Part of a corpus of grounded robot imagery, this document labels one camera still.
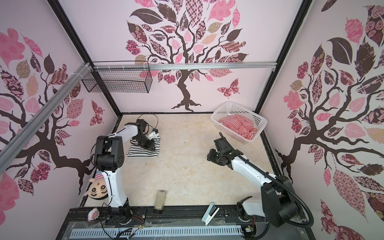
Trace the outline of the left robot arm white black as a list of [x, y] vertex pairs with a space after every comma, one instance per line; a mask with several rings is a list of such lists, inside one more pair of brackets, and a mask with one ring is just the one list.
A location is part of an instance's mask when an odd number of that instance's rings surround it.
[[113, 220], [124, 222], [131, 220], [132, 213], [121, 175], [121, 167], [125, 161], [123, 143], [135, 140], [139, 148], [154, 152], [155, 141], [145, 135], [147, 125], [145, 120], [137, 119], [134, 123], [125, 124], [123, 129], [115, 133], [97, 138], [94, 164], [106, 181], [110, 198], [108, 211]]

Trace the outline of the black white striped tank top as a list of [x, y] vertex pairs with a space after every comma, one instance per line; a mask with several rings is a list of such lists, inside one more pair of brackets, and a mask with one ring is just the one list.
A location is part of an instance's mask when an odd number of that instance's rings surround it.
[[157, 136], [153, 138], [155, 142], [155, 150], [150, 151], [146, 150], [139, 146], [138, 141], [136, 140], [130, 140], [131, 146], [128, 151], [127, 157], [133, 158], [133, 157], [148, 157], [148, 158], [155, 158], [158, 157], [160, 154], [160, 145], [161, 145], [161, 137]]

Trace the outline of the red white striped tank top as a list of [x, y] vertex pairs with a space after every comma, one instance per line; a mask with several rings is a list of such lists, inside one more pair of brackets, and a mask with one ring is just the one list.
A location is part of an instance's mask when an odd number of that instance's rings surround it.
[[252, 140], [258, 131], [251, 119], [238, 114], [222, 118], [219, 123], [247, 140]]

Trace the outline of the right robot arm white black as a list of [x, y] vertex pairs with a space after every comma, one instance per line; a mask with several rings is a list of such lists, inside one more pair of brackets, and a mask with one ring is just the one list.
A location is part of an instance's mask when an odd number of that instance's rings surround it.
[[250, 197], [241, 203], [246, 215], [266, 218], [274, 227], [280, 227], [303, 212], [297, 198], [289, 193], [292, 188], [285, 186], [283, 179], [253, 164], [224, 136], [214, 140], [214, 144], [207, 155], [209, 162], [230, 168], [260, 188], [259, 198]]

